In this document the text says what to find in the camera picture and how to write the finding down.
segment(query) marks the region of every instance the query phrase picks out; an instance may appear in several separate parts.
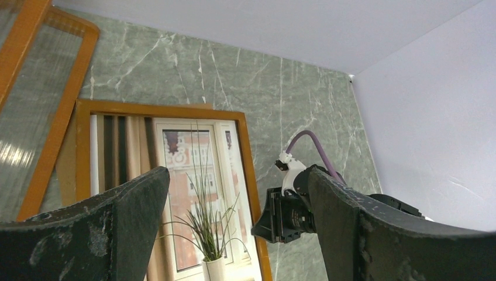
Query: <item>frosted glass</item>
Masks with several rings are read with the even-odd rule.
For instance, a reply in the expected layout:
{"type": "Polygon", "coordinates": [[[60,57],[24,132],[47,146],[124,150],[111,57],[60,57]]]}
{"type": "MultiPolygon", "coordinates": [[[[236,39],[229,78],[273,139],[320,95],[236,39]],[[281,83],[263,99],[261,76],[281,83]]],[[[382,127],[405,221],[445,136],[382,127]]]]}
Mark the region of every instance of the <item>frosted glass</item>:
{"type": "Polygon", "coordinates": [[[0,112],[0,221],[17,217],[80,45],[43,25],[0,112]]]}
{"type": "Polygon", "coordinates": [[[9,35],[18,14],[14,8],[0,9],[0,49],[4,45],[5,39],[9,35]]]}

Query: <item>white vase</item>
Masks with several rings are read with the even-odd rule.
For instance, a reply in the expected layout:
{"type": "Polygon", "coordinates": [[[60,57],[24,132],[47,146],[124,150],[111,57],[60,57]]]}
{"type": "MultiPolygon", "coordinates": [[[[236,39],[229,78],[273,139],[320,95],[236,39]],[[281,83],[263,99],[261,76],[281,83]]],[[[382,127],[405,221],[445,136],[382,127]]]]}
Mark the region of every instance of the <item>white vase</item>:
{"type": "Polygon", "coordinates": [[[226,263],[224,257],[212,262],[202,261],[205,281],[226,281],[226,263]]]}

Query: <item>window frame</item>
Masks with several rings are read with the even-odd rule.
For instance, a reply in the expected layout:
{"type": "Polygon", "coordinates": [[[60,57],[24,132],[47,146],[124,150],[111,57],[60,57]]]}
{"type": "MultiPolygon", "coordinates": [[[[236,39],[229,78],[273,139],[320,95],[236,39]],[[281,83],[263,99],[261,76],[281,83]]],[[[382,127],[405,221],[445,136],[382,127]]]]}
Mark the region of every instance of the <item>window frame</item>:
{"type": "MultiPolygon", "coordinates": [[[[219,121],[219,120],[195,120],[193,123],[187,119],[172,119],[172,118],[154,118],[153,119],[153,127],[156,131],[156,153],[157,160],[159,161],[160,166],[167,167],[166,155],[165,155],[165,141],[163,132],[165,130],[171,131],[190,131],[190,130],[199,130],[199,131],[208,131],[209,132],[209,150],[213,155],[213,174],[215,183],[218,185],[220,190],[217,190],[218,200],[221,203],[220,208],[221,211],[226,210],[226,206],[234,205],[236,201],[236,195],[234,191],[234,183],[232,179],[232,168],[231,168],[231,159],[229,157],[229,149],[226,139],[226,131],[229,131],[231,134],[233,133],[233,129],[235,129],[234,121],[219,121]]],[[[238,147],[237,141],[233,141],[233,150],[238,147]]],[[[245,186],[244,180],[239,180],[240,186],[245,186]]],[[[247,201],[247,192],[242,192],[240,190],[240,198],[238,198],[238,202],[236,203],[236,208],[238,209],[238,204],[242,205],[244,201],[247,201]]],[[[171,204],[170,200],[166,201],[166,206],[164,208],[164,214],[167,218],[167,222],[173,219],[171,215],[171,204]]],[[[249,219],[247,222],[246,217],[245,221],[245,230],[249,231],[249,219]]],[[[241,229],[241,222],[239,215],[234,215],[228,225],[229,238],[237,238],[243,240],[241,231],[237,231],[236,229],[241,229]]],[[[173,233],[173,226],[171,224],[167,225],[167,230],[169,233],[173,233]]],[[[256,253],[254,251],[254,241],[247,237],[246,248],[248,252],[256,253]]],[[[167,242],[170,245],[170,249],[175,249],[174,238],[167,237],[167,242]]],[[[227,251],[227,259],[226,266],[227,269],[232,267],[242,266],[243,263],[247,262],[249,258],[248,252],[244,251],[243,245],[240,243],[229,243],[228,247],[226,247],[227,251]]],[[[194,279],[194,276],[202,272],[201,264],[193,268],[178,270],[177,269],[177,261],[174,253],[171,253],[170,258],[172,260],[173,266],[173,274],[174,280],[188,280],[189,278],[194,279]]]]}
{"type": "MultiPolygon", "coordinates": [[[[244,180],[249,199],[252,224],[261,216],[256,176],[253,167],[252,151],[250,147],[246,117],[242,112],[218,111],[211,109],[211,104],[194,105],[147,105],[127,102],[96,101],[78,99],[75,109],[76,120],[76,180],[75,199],[81,201],[91,196],[90,165],[90,116],[117,115],[117,116],[145,116],[151,118],[179,118],[179,119],[215,119],[234,121],[235,131],[239,141],[240,157],[242,160],[244,180]]],[[[257,261],[260,266],[262,280],[272,280],[270,261],[268,259],[267,243],[261,238],[255,238],[257,261]]]]}

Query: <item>curtain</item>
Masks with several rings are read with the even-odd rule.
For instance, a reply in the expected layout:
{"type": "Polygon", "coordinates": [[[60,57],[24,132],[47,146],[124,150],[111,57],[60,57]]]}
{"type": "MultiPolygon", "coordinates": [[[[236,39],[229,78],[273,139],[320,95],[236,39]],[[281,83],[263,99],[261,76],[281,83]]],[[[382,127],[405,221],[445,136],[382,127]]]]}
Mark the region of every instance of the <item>curtain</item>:
{"type": "MultiPolygon", "coordinates": [[[[211,104],[187,105],[182,107],[212,109],[211,104]]],[[[158,166],[155,148],[155,131],[151,118],[139,116],[103,116],[101,127],[103,149],[99,157],[100,190],[119,186],[152,168],[158,166]]],[[[166,227],[159,227],[157,238],[167,233],[166,227]]],[[[171,249],[165,239],[155,240],[144,281],[172,281],[171,249]]]]}

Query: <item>potted plant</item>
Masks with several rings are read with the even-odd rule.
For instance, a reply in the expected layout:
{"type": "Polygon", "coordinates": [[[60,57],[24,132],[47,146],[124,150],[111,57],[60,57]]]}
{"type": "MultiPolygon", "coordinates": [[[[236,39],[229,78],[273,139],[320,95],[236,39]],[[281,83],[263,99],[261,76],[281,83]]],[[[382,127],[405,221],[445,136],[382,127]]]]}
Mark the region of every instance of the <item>potted plant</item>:
{"type": "MultiPolygon", "coordinates": [[[[198,150],[199,150],[199,132],[198,133],[198,150]]],[[[196,242],[179,234],[168,234],[165,236],[176,236],[188,240],[195,247],[197,247],[203,254],[202,260],[203,275],[205,281],[224,281],[226,279],[226,269],[224,261],[224,253],[228,243],[237,238],[229,239],[228,225],[235,213],[235,203],[227,208],[224,212],[217,211],[212,204],[212,196],[210,189],[212,188],[208,183],[207,167],[202,163],[201,157],[197,166],[195,158],[193,157],[194,175],[189,175],[188,179],[192,184],[195,195],[198,199],[194,204],[193,210],[187,210],[186,219],[175,216],[176,221],[170,221],[165,224],[182,224],[187,226],[193,233],[196,242]]]]}

